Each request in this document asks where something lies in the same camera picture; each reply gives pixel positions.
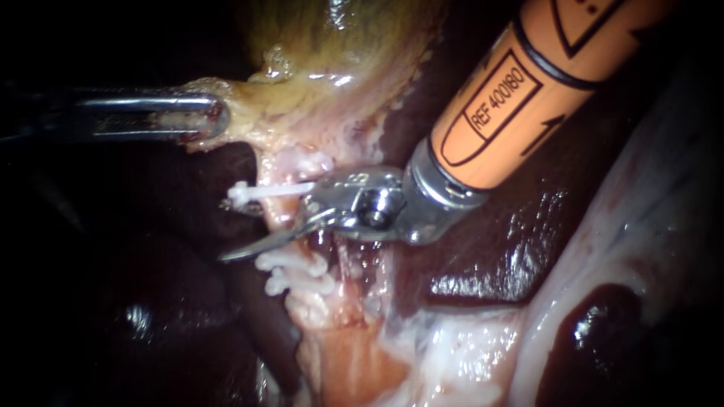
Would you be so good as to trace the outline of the left arm instrument jaw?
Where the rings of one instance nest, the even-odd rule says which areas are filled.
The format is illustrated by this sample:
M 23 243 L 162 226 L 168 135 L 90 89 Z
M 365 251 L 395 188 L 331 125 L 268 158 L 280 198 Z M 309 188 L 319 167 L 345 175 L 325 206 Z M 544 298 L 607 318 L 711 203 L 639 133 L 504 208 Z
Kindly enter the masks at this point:
M 78 142 L 206 141 L 230 121 L 218 96 L 180 87 L 81 89 L 60 116 L 63 133 Z

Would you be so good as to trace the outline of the right arm instrument jaw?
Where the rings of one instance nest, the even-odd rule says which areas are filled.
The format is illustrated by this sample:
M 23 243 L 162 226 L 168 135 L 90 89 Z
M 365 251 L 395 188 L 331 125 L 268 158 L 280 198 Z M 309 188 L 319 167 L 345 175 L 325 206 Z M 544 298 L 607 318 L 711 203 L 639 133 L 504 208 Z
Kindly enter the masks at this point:
M 314 231 L 327 228 L 334 224 L 336 220 L 337 213 L 335 210 L 326 210 L 317 214 L 302 211 L 291 228 L 275 231 L 246 246 L 223 252 L 217 257 L 217 260 L 231 262 L 253 258 L 269 250 L 281 248 Z

